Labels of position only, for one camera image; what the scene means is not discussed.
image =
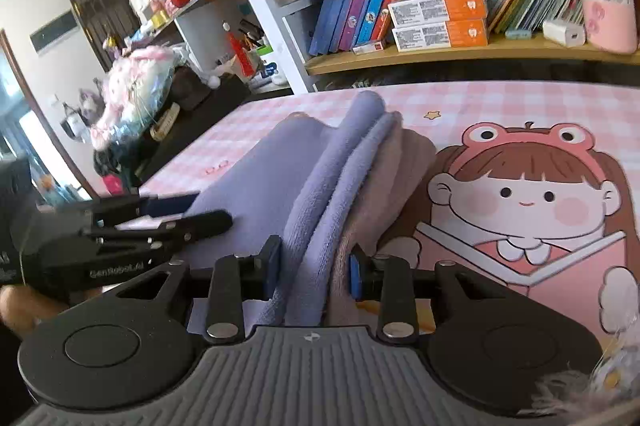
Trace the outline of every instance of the frog headband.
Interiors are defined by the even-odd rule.
[[[597,160],[589,154],[589,150],[595,144],[593,135],[581,126],[567,123],[556,124],[548,134],[530,131],[508,132],[499,124],[492,122],[474,124],[464,132],[462,143],[466,146],[466,150],[453,161],[449,173],[455,175],[462,166],[485,150],[516,142],[544,144],[566,151],[587,166],[599,183],[607,179]]]

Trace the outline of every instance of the brown hair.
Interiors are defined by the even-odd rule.
[[[508,133],[529,132],[549,133],[549,128],[531,129],[506,128]],[[412,194],[402,210],[398,220],[383,234],[380,246],[396,236],[412,236],[419,221],[431,222],[431,206],[427,189],[431,179],[446,173],[453,161],[466,150],[465,145],[449,146],[439,151],[420,185]],[[600,165],[607,180],[613,182],[620,192],[620,208],[605,217],[604,234],[608,236],[617,231],[626,234],[626,266],[640,279],[640,240],[636,233],[634,207],[626,176],[620,164],[610,155],[602,152],[588,152]],[[539,143],[508,143],[489,148],[464,164],[454,178],[461,182],[477,180],[486,174],[492,179],[524,178],[528,181],[541,181],[543,178],[556,183],[581,183],[586,181],[592,187],[599,188],[593,172],[574,155],[552,146]]]

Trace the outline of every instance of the orange and white box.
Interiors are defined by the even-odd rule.
[[[444,21],[394,28],[393,34],[398,52],[489,44],[484,20]]]
[[[395,28],[442,21],[483,20],[488,11],[484,0],[398,0],[389,3]]]

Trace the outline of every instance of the gray ribbed panel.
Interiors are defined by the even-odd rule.
[[[242,345],[209,348],[179,388],[154,402],[94,415],[42,405],[20,426],[559,424],[557,418],[494,417],[471,408],[441,389],[414,351],[381,345],[364,327],[259,327]]]

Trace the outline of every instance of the black circular cover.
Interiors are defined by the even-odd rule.
[[[469,301],[427,340],[440,382],[503,415],[531,408],[542,376],[591,373],[600,344],[582,325],[526,298]]]
[[[130,406],[173,387],[191,368],[184,326],[148,300],[100,297],[40,324],[18,366],[38,400],[71,409]]]

